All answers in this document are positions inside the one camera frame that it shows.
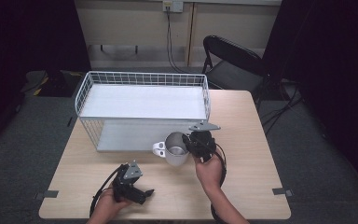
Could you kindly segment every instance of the person's arm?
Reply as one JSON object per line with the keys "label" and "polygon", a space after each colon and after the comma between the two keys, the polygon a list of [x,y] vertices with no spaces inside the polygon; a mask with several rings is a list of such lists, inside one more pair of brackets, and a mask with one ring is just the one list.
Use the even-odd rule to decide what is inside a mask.
{"label": "person's arm", "polygon": [[200,158],[194,158],[196,173],[205,194],[208,196],[216,214],[226,223],[249,223],[245,217],[232,205],[226,194],[220,188],[222,164],[216,155],[202,163]]}
{"label": "person's arm", "polygon": [[129,206],[131,202],[126,199],[122,199],[120,203],[117,203],[113,198],[113,189],[112,185],[109,189],[104,191],[100,199],[98,200],[97,205],[95,206],[94,212],[92,213],[91,217],[87,224],[104,224],[113,220],[117,213]]}

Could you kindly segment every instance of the mug handle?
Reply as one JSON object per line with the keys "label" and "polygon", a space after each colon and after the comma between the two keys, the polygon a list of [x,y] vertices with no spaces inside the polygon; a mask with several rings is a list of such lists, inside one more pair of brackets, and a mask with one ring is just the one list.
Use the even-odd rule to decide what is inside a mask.
{"label": "mug handle", "polygon": [[153,144],[153,154],[165,158],[165,143],[159,142]]}

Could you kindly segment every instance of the gray carpet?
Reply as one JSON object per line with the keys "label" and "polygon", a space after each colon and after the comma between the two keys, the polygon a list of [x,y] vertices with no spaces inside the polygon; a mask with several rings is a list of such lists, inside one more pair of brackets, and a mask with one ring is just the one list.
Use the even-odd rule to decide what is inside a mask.
{"label": "gray carpet", "polygon": [[[174,72],[171,68],[115,71]],[[24,89],[37,83],[41,75],[28,74],[30,83]],[[28,91],[21,111],[0,133],[0,223],[85,222],[43,220],[38,216],[41,201],[34,199],[36,193],[48,189],[73,129],[73,122],[67,124],[70,118],[76,120],[74,101],[75,96],[36,97]],[[263,102],[260,116],[285,103]],[[283,186],[295,194],[288,198],[292,216],[251,223],[358,223],[358,175],[323,135],[304,103],[286,111],[275,123],[267,139]]]}

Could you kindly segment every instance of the chair backrest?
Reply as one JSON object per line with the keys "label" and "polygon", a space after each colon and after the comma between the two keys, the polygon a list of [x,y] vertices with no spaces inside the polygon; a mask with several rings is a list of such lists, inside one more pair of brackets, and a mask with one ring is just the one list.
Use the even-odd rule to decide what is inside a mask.
{"label": "chair backrest", "polygon": [[203,46],[207,56],[204,69],[206,68],[206,64],[213,67],[210,55],[210,53],[212,53],[220,59],[243,70],[252,72],[262,77],[266,77],[268,75],[263,66],[262,59],[257,54],[238,44],[226,40],[225,38],[217,35],[208,35],[203,40]]}

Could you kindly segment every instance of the chair seat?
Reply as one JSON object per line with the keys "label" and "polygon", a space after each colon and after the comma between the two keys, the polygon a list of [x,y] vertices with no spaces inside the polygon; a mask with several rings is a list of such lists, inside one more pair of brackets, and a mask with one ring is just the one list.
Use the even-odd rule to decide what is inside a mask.
{"label": "chair seat", "polygon": [[208,81],[224,90],[249,91],[255,98],[263,78],[222,61],[206,73]]}

